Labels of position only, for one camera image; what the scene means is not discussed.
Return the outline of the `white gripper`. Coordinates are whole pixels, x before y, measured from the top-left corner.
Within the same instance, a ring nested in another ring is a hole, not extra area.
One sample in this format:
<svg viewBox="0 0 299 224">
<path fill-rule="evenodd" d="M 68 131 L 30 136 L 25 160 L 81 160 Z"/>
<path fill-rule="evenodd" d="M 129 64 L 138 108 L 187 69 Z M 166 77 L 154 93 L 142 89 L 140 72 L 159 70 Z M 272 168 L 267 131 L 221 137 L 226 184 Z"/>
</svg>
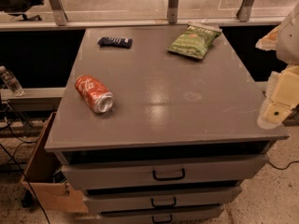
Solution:
<svg viewBox="0 0 299 224">
<path fill-rule="evenodd" d="M 257 49 L 269 51 L 277 47 L 279 26 L 256 43 Z M 263 129 L 274 129 L 299 105 L 299 66 L 288 66 L 282 72 L 272 72 L 265 91 L 257 124 Z"/>
</svg>

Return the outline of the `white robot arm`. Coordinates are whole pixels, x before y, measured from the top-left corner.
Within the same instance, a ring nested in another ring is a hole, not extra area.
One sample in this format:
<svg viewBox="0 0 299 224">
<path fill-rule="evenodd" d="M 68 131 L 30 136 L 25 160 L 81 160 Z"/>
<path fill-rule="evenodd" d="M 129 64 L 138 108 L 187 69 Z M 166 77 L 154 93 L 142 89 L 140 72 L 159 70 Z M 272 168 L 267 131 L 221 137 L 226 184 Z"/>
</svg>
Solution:
<svg viewBox="0 0 299 224">
<path fill-rule="evenodd" d="M 274 129 L 299 105 L 299 4 L 255 47 L 274 50 L 277 58 L 287 64 L 283 71 L 272 72 L 268 78 L 257 119 L 261 128 Z"/>
</svg>

